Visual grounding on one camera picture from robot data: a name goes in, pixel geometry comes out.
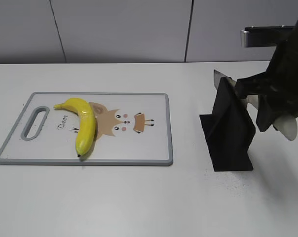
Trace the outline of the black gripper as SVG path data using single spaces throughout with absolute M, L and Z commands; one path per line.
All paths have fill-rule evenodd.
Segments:
M 238 79 L 235 91 L 240 99 L 259 95 L 256 124 L 260 132 L 286 113 L 298 117 L 298 20 L 277 46 L 267 72 Z

